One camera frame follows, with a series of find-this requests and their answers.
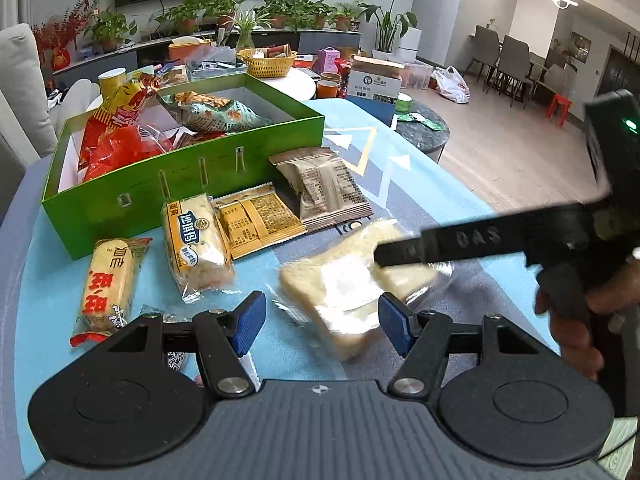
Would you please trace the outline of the red candy bag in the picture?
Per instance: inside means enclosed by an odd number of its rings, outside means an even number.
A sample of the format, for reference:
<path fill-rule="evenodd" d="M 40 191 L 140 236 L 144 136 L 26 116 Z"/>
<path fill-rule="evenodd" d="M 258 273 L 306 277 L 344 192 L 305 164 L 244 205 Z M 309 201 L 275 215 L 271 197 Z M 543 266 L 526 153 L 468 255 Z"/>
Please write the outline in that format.
<path fill-rule="evenodd" d="M 101 140 L 89 158 L 84 182 L 114 170 L 165 154 L 174 148 L 174 136 L 151 125 L 131 125 L 117 128 Z"/>

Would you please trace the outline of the yellow tin can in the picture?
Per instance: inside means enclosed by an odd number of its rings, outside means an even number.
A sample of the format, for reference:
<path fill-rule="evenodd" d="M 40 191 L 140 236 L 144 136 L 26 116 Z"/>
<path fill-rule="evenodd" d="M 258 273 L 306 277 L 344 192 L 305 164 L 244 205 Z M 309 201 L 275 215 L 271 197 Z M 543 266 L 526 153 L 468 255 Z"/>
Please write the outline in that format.
<path fill-rule="evenodd" d="M 98 84 L 102 98 L 104 100 L 109 98 L 126 81 L 127 71 L 125 67 L 112 68 L 99 74 Z"/>

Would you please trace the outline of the brown paper snack bag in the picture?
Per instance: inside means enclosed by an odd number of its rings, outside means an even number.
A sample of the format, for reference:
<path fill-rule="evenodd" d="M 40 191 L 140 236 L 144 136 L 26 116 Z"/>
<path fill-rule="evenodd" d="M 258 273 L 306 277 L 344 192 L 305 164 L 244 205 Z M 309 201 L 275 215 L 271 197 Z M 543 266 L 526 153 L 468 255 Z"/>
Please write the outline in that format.
<path fill-rule="evenodd" d="M 343 159 L 330 148 L 298 148 L 271 155 L 269 161 L 299 197 L 299 218 L 308 232 L 372 214 Z"/>

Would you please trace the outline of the sliced bread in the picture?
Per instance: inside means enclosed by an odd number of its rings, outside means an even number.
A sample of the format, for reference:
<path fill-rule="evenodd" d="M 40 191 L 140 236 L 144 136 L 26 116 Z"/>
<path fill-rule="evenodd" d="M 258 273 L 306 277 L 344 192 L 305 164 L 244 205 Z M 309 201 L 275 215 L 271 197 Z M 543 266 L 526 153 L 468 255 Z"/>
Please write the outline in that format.
<path fill-rule="evenodd" d="M 378 219 L 324 252 L 285 263 L 274 302 L 296 324 L 310 328 L 337 359 L 356 358 L 380 328 L 378 298 L 390 292 L 417 308 L 451 282 L 451 262 L 387 268 L 374 262 L 376 246 L 407 235 L 397 220 Z"/>

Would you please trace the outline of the orange cup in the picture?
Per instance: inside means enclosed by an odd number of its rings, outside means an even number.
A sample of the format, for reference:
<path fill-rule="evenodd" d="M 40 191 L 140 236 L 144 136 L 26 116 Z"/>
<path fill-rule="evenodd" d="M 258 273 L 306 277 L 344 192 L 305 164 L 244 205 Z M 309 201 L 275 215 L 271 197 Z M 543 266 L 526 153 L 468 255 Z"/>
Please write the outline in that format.
<path fill-rule="evenodd" d="M 334 99 L 338 95 L 340 84 L 334 80 L 321 79 L 317 82 L 317 99 Z"/>

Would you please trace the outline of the pink small box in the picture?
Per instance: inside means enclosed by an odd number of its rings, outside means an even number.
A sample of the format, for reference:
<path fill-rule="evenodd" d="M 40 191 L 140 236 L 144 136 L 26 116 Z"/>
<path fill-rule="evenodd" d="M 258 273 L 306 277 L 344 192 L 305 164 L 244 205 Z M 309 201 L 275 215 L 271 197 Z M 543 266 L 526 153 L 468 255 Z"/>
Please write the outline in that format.
<path fill-rule="evenodd" d="M 335 61 L 341 57 L 341 52 L 334 47 L 325 47 L 317 52 L 314 65 L 311 69 L 318 75 L 323 73 L 337 73 Z"/>

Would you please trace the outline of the orange storage box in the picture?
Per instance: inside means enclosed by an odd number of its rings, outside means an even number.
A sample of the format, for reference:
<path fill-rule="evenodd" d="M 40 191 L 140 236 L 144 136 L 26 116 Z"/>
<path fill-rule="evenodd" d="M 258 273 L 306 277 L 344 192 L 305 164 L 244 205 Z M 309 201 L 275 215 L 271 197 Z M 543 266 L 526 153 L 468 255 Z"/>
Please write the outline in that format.
<path fill-rule="evenodd" d="M 212 46 L 209 39 L 194 36 L 182 36 L 175 38 L 168 46 L 169 62 L 184 62 L 187 58 L 207 51 Z"/>

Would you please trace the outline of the yellow woven basket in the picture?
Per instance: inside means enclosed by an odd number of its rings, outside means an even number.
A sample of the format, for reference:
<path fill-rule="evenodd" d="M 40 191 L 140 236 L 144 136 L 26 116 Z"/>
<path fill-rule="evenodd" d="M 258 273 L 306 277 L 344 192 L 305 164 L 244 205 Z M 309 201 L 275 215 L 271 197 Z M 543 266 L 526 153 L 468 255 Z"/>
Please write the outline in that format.
<path fill-rule="evenodd" d="M 285 77 L 293 67 L 296 55 L 288 44 L 236 52 L 236 56 L 246 65 L 247 73 L 259 79 Z"/>

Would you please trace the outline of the rice cracker red letters packet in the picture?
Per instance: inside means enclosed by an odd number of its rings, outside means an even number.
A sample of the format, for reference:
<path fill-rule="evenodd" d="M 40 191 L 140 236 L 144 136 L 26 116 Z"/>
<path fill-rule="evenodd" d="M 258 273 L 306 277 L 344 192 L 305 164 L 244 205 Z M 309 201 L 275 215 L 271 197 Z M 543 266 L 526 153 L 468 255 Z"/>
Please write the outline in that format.
<path fill-rule="evenodd" d="M 104 341 L 127 323 L 149 237 L 99 240 L 86 274 L 70 346 Z"/>

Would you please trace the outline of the yellow brown snack packet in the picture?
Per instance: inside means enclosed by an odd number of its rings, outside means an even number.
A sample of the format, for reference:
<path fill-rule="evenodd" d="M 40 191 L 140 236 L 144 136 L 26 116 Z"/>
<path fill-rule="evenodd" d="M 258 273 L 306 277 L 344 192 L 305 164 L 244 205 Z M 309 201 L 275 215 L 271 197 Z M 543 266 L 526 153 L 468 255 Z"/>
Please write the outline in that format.
<path fill-rule="evenodd" d="M 219 214 L 233 260 L 307 233 L 272 182 L 209 201 Z"/>

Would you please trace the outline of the white plastic bag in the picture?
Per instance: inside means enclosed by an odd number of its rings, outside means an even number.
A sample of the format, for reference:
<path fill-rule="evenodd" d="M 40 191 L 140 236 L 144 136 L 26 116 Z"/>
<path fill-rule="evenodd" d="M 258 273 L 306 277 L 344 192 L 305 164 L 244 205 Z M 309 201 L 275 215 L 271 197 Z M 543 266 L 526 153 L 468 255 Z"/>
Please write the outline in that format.
<path fill-rule="evenodd" d="M 457 104 L 468 104 L 471 92 L 461 74 L 454 68 L 435 67 L 432 77 L 436 81 L 437 92 L 445 99 Z"/>

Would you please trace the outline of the grey sofa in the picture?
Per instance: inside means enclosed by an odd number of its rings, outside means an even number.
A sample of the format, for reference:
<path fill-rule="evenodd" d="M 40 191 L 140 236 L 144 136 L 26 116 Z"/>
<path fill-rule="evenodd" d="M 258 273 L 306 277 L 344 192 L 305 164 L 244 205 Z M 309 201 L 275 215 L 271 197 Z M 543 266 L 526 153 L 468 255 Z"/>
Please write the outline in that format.
<path fill-rule="evenodd" d="M 99 87 L 79 79 L 50 111 L 35 36 L 26 24 L 1 31 L 1 168 L 23 172 L 56 148 L 66 120 L 85 113 Z"/>

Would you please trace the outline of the red flower arrangement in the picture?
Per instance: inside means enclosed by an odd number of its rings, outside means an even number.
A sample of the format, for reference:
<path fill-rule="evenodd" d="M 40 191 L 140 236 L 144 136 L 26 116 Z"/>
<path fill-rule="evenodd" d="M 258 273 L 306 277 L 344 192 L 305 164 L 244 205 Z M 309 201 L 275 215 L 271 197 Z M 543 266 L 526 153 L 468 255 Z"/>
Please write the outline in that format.
<path fill-rule="evenodd" d="M 75 42 L 77 36 L 88 27 L 94 10 L 94 1 L 78 0 L 63 15 L 52 16 L 44 23 L 32 25 L 40 61 L 49 61 L 54 72 L 70 66 L 72 57 L 68 45 Z"/>

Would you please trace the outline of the yellow red snack bag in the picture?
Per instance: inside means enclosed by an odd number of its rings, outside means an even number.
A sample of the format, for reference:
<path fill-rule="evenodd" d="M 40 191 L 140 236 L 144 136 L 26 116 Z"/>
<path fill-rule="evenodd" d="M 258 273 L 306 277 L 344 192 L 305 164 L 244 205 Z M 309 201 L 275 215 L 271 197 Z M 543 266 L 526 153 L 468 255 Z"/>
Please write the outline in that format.
<path fill-rule="evenodd" d="M 157 77 L 142 73 L 138 78 L 121 84 L 103 99 L 89 117 L 82 137 L 77 170 L 88 169 L 113 141 L 131 136 L 132 128 L 149 99 L 160 90 Z"/>

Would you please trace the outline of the green gift box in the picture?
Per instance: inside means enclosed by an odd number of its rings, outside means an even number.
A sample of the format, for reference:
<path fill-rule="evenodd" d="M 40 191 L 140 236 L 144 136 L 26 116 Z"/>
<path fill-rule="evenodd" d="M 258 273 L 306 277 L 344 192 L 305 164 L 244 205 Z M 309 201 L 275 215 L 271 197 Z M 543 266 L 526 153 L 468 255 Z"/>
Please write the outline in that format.
<path fill-rule="evenodd" d="M 157 228 L 168 200 L 201 193 L 227 195 L 266 183 L 276 173 L 269 156 L 322 142 L 322 114 L 247 74 L 160 90 L 145 105 L 142 122 L 165 131 L 177 129 L 162 104 L 178 91 L 238 100 L 270 123 L 147 158 L 82 183 L 76 151 L 90 116 L 70 118 L 52 157 L 41 203 L 72 258 L 89 255 L 102 238 L 134 237 Z"/>

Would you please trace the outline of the white round table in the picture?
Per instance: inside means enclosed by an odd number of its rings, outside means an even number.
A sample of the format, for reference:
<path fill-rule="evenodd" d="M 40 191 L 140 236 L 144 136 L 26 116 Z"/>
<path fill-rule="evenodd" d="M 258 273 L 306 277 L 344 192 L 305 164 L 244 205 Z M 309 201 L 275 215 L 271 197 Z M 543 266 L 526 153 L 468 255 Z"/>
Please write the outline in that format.
<path fill-rule="evenodd" d="M 184 84 L 173 84 L 157 91 L 159 98 L 168 98 L 175 93 L 195 91 L 214 94 L 230 99 L 245 98 L 249 93 L 267 99 L 283 94 L 289 98 L 306 102 L 316 94 L 316 82 L 298 68 L 291 68 L 284 77 L 259 79 L 249 73 L 228 73 L 215 77 L 192 79 Z"/>

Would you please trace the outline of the brown blue paper box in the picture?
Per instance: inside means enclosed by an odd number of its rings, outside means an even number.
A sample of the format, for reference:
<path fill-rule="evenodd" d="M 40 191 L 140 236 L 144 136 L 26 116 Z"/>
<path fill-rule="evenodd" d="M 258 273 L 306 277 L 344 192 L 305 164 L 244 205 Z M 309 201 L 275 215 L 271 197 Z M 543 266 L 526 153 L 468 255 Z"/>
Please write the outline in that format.
<path fill-rule="evenodd" d="M 404 64 L 354 55 L 346 100 L 390 126 L 395 115 Z"/>

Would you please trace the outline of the yellow orange cake packet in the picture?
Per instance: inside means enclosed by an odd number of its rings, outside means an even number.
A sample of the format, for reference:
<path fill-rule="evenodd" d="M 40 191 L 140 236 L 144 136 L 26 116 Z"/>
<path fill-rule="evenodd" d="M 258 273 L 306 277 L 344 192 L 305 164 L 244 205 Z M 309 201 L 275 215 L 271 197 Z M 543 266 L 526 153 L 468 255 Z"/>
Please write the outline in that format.
<path fill-rule="evenodd" d="M 185 304 L 232 284 L 228 236 L 206 194 L 164 203 L 162 220 L 169 269 Z"/>

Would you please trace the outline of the large leafy potted plant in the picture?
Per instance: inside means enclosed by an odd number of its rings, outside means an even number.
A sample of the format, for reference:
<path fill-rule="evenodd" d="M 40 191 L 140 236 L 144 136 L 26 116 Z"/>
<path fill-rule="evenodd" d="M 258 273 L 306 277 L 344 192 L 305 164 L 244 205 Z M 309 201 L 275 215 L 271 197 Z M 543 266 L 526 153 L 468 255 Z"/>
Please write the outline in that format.
<path fill-rule="evenodd" d="M 390 0 L 387 9 L 373 3 L 360 2 L 360 14 L 367 23 L 375 21 L 375 42 L 372 56 L 379 60 L 387 60 L 393 53 L 393 47 L 398 38 L 405 37 L 410 28 L 418 27 L 418 18 L 412 11 L 396 12 L 396 0 Z"/>

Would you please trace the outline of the grey dining chair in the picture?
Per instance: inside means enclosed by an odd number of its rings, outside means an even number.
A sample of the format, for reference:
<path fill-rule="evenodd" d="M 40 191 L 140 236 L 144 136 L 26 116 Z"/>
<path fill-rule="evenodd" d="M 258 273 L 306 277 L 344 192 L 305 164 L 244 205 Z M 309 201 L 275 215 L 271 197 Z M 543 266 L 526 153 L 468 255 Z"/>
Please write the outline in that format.
<path fill-rule="evenodd" d="M 531 65 L 528 44 L 505 36 L 497 64 L 496 87 L 498 93 L 510 96 L 511 105 L 516 96 L 520 96 L 523 106 L 526 106 Z"/>

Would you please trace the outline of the teal snack bag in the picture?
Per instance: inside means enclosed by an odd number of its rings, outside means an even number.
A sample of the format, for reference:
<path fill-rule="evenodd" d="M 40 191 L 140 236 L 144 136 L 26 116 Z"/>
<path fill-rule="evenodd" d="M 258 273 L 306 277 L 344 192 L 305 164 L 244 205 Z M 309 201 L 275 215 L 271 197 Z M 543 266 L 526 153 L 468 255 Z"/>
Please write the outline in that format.
<path fill-rule="evenodd" d="M 178 124 L 195 132 L 238 133 L 272 124 L 242 102 L 220 96 L 185 91 L 158 100 Z"/>

